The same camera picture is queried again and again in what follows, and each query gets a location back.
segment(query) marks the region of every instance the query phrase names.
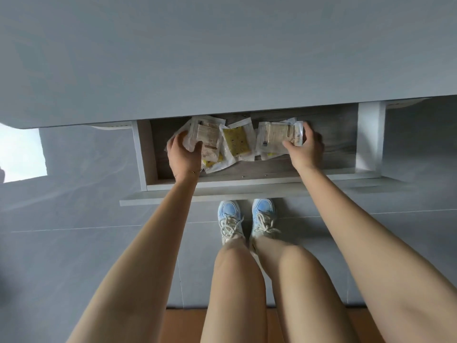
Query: white tabletop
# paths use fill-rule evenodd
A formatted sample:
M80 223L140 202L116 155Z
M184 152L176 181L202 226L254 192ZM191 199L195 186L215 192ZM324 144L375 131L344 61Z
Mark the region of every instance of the white tabletop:
M457 94L456 0L2 0L17 128Z

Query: shoe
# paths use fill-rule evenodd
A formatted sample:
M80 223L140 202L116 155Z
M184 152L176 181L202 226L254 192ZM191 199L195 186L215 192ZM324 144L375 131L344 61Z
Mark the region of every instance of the shoe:
M222 245L227 241L243 238L241 212L236 201L222 201L218 208L218 221L221 228Z
M273 202L266 198L256 198L252 204L251 239L258 236L276 238L280 230L273 224L276 220L276 210Z

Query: forearm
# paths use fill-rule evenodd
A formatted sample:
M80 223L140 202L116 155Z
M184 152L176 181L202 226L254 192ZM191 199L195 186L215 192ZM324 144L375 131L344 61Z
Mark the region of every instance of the forearm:
M157 338L197 179L169 191L103 279L69 342Z
M321 171L305 170L300 175L367 302L391 300L401 304L415 300L412 292L452 296L454 287L429 262L356 205Z

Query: dark wood grain surface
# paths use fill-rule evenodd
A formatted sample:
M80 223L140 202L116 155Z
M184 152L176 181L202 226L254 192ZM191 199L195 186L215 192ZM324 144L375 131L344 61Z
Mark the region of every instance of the dark wood grain surface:
M312 127L322 134L325 144L323 156L324 169L351 168L356 162L357 144L357 104L317 106L306 108L289 108L268 111L253 111L218 114L218 118L225 119L226 125L251 117L254 128L260 121L282 121L296 117L298 120L308 121ZM151 128L154 139L154 151L157 161L159 179L173 179L173 174L168 165L167 153L164 151L166 142L189 117L152 119ZM237 162L225 170L202 177L218 177L215 180L262 178L278 175L283 172L294 172L289 155L261 161L260 157L254 162Z

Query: hand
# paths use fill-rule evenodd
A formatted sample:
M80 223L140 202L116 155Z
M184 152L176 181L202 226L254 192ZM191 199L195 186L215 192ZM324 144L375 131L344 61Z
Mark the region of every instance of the hand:
M292 165L300 173L305 169L318 168L323 155L324 145L322 143L322 135L314 132L311 126L305 122L306 141L301 147L294 146L289 141L284 141L283 145L289 151Z
M187 131L183 131L167 143L168 161L177 182L189 177L198 178L202 168L202 142L190 152L182 145L186 135Z

